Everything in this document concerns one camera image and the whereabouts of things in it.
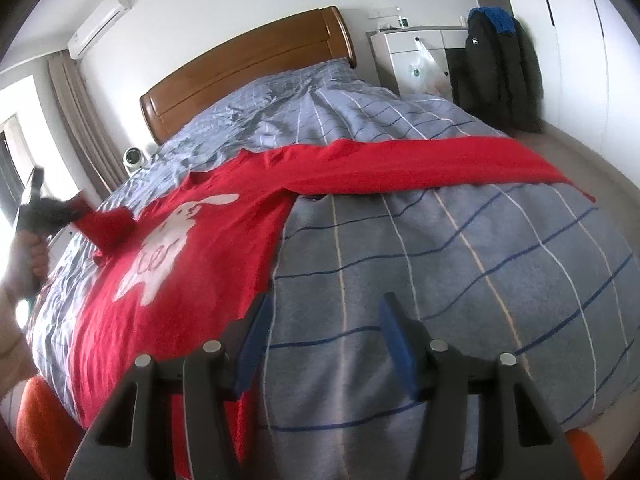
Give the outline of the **left hand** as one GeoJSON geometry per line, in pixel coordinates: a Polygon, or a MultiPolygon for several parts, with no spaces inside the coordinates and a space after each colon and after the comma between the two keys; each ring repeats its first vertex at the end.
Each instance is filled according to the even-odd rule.
{"type": "Polygon", "coordinates": [[[19,230],[9,249],[8,263],[1,280],[1,289],[14,306],[35,295],[49,271],[49,251],[46,240],[35,233],[19,230]]]}

